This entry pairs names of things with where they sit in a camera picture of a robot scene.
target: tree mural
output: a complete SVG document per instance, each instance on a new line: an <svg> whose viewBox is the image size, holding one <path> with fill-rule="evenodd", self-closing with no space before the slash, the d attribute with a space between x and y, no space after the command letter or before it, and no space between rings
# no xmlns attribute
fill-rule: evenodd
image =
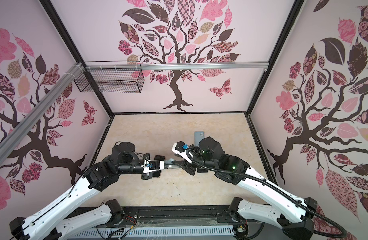
<svg viewBox="0 0 368 240"><path fill-rule="evenodd" d="M13 131L20 120L40 102L40 93L42 91L44 91L44 94L48 93L49 90L46 86L56 84L60 78L57 64L47 70L41 54L35 58L32 48L24 40L18 37L15 37L15 40L22 49L22 57L8 65L7 73L10 78L7 77L7 74L3 74L3 70L0 69L0 136L2 136L0 137L0 143ZM17 46L10 42L9 32L1 28L0 63L4 60L15 59L16 56L13 53L16 49ZM35 85L33 90L30 81L33 81L32 83ZM81 175L83 173L80 166L86 154L81 159L73 162L71 159L52 156L50 151L51 147L57 146L55 139L62 137L56 129L68 127L72 123L67 120L72 115L75 107L75 99L68 99L71 92L72 84L63 91L55 103L33 126L32 130L28 132L30 141L24 141L27 143L12 151L8 156L8 162L12 162L10 159L15 159L15 161L0 166L0 169L11 168L5 179L9 179L7 181L9 181L9 185L14 191L25 195L25 184L39 179L40 173L45 167L44 164L47 168L67 168L72 178L71 184L74 184L77 174ZM90 116L95 114L95 110L89 105L86 107L86 111ZM53 123L52 121L57 118L62 120Z"/></svg>
<svg viewBox="0 0 368 240"><path fill-rule="evenodd" d="M318 54L313 45L302 64L296 62L291 66L290 80L276 97L284 110L280 118L285 122L287 140L280 155L268 149L275 160L275 173L278 169L285 183L283 164L290 151L302 145L300 154L306 154L306 163L316 159L318 184L323 184L325 175L331 194L357 218L356 196L368 212L368 180L363 178L368 175L368 164L357 164L346 154L368 155L368 150L359 145L368 142L368 107L363 107L368 106L368 72L363 73L368 65L368 6L358 8L361 17L357 31L352 20L340 20L338 32L342 41L331 37L322 39L324 55ZM345 45L350 44L346 55ZM331 68L325 67L326 60ZM333 166L346 177L333 171Z"/></svg>
<svg viewBox="0 0 368 240"><path fill-rule="evenodd" d="M143 64L154 63L215 63L215 62L234 62L239 54L229 53L238 42L227 42L233 29L227 29L232 21L232 13L227 8L227 0L127 0L135 7L124 12L123 16L131 17L138 24L127 24L119 21L121 31L126 40L119 41L118 49L128 56L128 63L140 61ZM203 23L198 27L198 20L194 19L197 12L202 8L202 19L210 22ZM173 11L177 2L177 11ZM141 9L148 7L151 13ZM145 25L154 23L152 29L145 30ZM205 81L205 77L212 78L223 73L221 69L204 69L197 73L193 70L163 70L163 71L143 71L144 76L148 76L153 82L160 84L168 83L176 98L166 108L176 106L178 110L185 112L182 106L193 106L183 99L183 95L177 85L178 80L192 81L193 77L200 81ZM221 97L230 93L230 81L221 88L209 89L216 96Z"/></svg>

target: black corrugated hose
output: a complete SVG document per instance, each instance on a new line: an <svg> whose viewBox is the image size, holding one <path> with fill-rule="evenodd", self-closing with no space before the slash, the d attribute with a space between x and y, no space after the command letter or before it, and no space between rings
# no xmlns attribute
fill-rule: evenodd
<svg viewBox="0 0 368 240"><path fill-rule="evenodd" d="M330 237L330 238L345 238L347 236L347 231L340 226L339 224L337 224L336 222L334 222L333 220L317 213L316 211L313 211L312 209L309 209L308 207L302 205L301 203L299 203L297 200L293 199L291 196L289 196L288 194L286 194L285 192L283 192L282 190L278 189L277 187L273 186L272 184L268 183L267 181L263 181L257 177L248 175L248 174L244 174L244 173L239 173L239 172L234 172L234 171L228 171L228 170L223 170L223 169L215 169L213 167L208 167L203 165L200 161L198 161L197 159L193 158L190 154L189 151L194 150L193 147L189 147L186 149L186 154L187 157L197 166L203 168L203 169L207 169L213 172L221 172L221 173L226 173L226 174L231 174L231 175L235 175L235 176L241 176L241 177L245 177L254 181L257 181L263 185L266 185L268 187L270 187L271 189L275 190L277 193L281 194L283 197L285 197L286 199L290 200L290 202L292 202L293 204L295 204L297 207L305 210L306 212L308 212L309 214L312 214L324 221L326 221L327 223L330 223L331 225L333 225L335 228L337 228L338 230L340 230L341 234L332 234L332 233L325 233L325 232L320 232L320 231L316 231L314 230L313 233L317 234L317 235L321 235L324 237ZM198 150L197 154L194 152L191 152L193 154L193 156L196 156L198 154L200 154L200 149L198 147L196 147L196 150Z"/></svg>

